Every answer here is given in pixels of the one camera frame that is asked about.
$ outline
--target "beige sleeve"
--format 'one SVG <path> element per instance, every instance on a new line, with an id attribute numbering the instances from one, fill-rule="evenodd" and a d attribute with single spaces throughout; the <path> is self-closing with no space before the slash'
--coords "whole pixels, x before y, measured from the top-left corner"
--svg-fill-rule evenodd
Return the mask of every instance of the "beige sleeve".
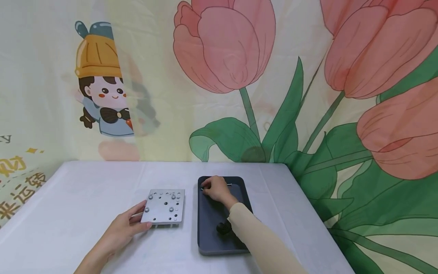
<path id="1" fill-rule="evenodd" d="M 264 274 L 306 274 L 280 238 L 242 203 L 230 209 L 233 232 L 247 246 Z"/>

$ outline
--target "white tablecloth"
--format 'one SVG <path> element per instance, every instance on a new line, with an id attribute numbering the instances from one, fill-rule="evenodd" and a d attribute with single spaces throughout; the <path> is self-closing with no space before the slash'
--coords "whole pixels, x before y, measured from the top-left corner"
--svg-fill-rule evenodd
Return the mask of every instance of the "white tablecloth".
<path id="1" fill-rule="evenodd" d="M 259 273 L 250 255 L 203 257 L 197 245 L 198 178 L 244 179 L 254 214 L 310 273 L 353 273 L 283 164 L 64 163 L 0 230 L 1 274 L 71 274 L 114 217 L 150 189 L 186 189 L 183 224 L 155 228 L 134 241 L 103 273 Z"/>

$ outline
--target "dark gray tray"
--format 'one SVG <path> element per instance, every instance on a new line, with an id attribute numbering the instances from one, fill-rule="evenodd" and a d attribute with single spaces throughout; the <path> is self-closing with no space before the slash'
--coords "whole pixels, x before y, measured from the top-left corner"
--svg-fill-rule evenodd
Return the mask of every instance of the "dark gray tray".
<path id="1" fill-rule="evenodd" d="M 230 232 L 220 235 L 216 231 L 218 223 L 224 223 L 229 215 L 223 204 L 212 200 L 202 194 L 201 183 L 209 176 L 198 179 L 198 247 L 199 253 L 204 256 L 249 253 L 248 248 L 239 238 Z M 245 188 L 245 183 L 240 177 L 224 177 L 233 194 L 239 202 L 246 205 L 252 212 L 251 203 Z"/>

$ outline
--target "fabric backdrop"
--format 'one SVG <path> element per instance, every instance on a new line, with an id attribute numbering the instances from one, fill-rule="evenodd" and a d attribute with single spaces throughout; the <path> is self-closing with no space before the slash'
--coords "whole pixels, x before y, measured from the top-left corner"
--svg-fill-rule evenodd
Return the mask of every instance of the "fabric backdrop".
<path id="1" fill-rule="evenodd" d="M 275 162 L 356 273 L 438 273 L 438 0 L 0 14 L 0 225 L 67 160 Z"/>

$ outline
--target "pink tulip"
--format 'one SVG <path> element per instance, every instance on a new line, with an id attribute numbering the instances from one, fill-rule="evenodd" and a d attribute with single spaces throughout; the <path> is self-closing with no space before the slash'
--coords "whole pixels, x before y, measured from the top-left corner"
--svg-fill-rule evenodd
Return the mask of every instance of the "pink tulip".
<path id="1" fill-rule="evenodd" d="M 265 71 L 276 30 L 270 0 L 182 1 L 174 23 L 175 56 L 198 86 L 228 93 Z"/>
<path id="2" fill-rule="evenodd" d="M 365 112 L 357 134 L 377 164 L 414 180 L 438 171 L 438 78 Z"/>
<path id="3" fill-rule="evenodd" d="M 334 40 L 325 79 L 350 98 L 393 87 L 438 45 L 438 0 L 321 0 Z"/>

